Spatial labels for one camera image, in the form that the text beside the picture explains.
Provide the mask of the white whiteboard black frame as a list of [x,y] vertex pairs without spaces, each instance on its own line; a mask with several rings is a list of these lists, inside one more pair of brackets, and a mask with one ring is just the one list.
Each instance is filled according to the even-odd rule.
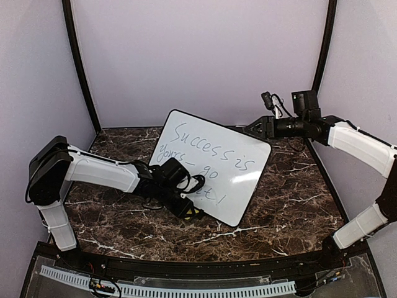
[[165,121],[149,164],[161,165],[175,158],[191,175],[203,175],[204,186],[190,194],[189,199],[206,214],[237,227],[271,151],[266,142],[173,110]]

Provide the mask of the left black frame post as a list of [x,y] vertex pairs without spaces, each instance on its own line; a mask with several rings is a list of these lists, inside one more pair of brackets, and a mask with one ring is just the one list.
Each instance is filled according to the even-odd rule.
[[73,58],[74,68],[76,70],[79,85],[81,88],[81,92],[83,94],[84,103],[86,105],[86,109],[88,111],[91,124],[94,128],[95,133],[98,134],[101,132],[102,127],[100,125],[99,117],[97,115],[97,111],[94,106],[94,101],[92,99],[91,91],[89,89],[89,84],[87,81],[83,60],[79,49],[77,31],[73,17],[72,2],[70,0],[62,0],[61,4],[63,8],[63,15],[64,15],[66,31],[69,40],[69,47],[71,49],[71,54]]

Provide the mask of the black front rail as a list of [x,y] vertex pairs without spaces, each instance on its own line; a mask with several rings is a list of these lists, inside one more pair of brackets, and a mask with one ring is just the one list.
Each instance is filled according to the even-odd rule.
[[110,279],[137,277],[175,279],[226,279],[270,277],[276,279],[316,279],[318,273],[346,268],[346,255],[325,255],[320,251],[297,256],[227,262],[144,261],[98,255],[84,251],[62,253],[51,248],[50,256],[64,268],[89,271]]

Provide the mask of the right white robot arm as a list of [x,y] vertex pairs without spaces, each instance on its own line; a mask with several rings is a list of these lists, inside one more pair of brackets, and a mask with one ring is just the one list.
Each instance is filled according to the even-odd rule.
[[260,140],[303,137],[341,150],[378,171],[385,186],[375,202],[336,230],[322,242],[316,263],[330,269],[341,263],[352,245],[371,237],[396,221],[396,146],[361,130],[348,120],[334,115],[323,116],[314,90],[292,93],[294,113],[282,118],[278,95],[263,93],[261,98],[272,116],[262,116],[243,132]]

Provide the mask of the right black frame post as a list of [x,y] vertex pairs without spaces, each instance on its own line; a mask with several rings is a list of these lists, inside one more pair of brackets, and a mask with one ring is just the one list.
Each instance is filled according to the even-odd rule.
[[319,58],[316,66],[316,71],[313,78],[313,84],[311,89],[316,93],[319,93],[323,74],[328,59],[329,47],[332,39],[332,32],[334,28],[334,21],[336,18],[337,0],[329,0],[328,8],[326,13],[326,20],[324,25],[323,39],[321,42],[321,48],[319,52]]

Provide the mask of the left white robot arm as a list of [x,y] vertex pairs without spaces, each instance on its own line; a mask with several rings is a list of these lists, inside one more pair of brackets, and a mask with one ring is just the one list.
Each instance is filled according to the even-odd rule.
[[162,165],[148,165],[141,160],[117,161],[82,151],[70,145],[66,137],[56,136],[29,163],[25,202],[38,209],[55,245],[64,252],[64,262],[75,271],[87,266],[87,256],[77,249],[78,240],[61,199],[66,181],[155,199],[180,219],[201,218],[204,214],[188,196],[204,186],[205,177],[191,175],[176,158],[169,158]]

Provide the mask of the yellow black eraser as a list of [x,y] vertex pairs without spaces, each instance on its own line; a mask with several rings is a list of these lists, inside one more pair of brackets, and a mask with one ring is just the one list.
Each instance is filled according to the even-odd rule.
[[196,208],[189,209],[186,212],[186,214],[183,216],[183,219],[184,220],[191,220],[191,219],[193,219],[195,217],[198,217],[200,215],[200,213],[201,213],[200,209],[196,209]]

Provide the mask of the black frame post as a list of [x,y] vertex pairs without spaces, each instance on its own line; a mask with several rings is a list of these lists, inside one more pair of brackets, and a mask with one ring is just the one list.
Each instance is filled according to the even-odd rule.
[[334,28],[334,21],[336,18],[337,0],[329,0],[328,8],[326,13],[326,20],[324,25],[323,39],[321,42],[321,48],[319,52],[319,58],[316,66],[316,71],[313,78],[313,84],[311,89],[316,93],[319,93],[323,74],[328,59],[329,47],[332,39],[332,32]]
[[89,89],[89,84],[87,81],[83,60],[79,49],[77,31],[73,17],[72,2],[70,0],[62,0],[61,4],[63,8],[63,15],[64,15],[66,31],[69,40],[69,47],[71,49],[71,54],[73,58],[74,68],[76,70],[79,85],[81,88],[81,92],[83,94],[84,103],[86,105],[86,109],[88,111],[91,124],[94,128],[95,133],[98,134],[101,132],[102,127],[100,125],[99,117],[97,115],[97,111],[94,106],[94,101],[92,99],[91,91]]

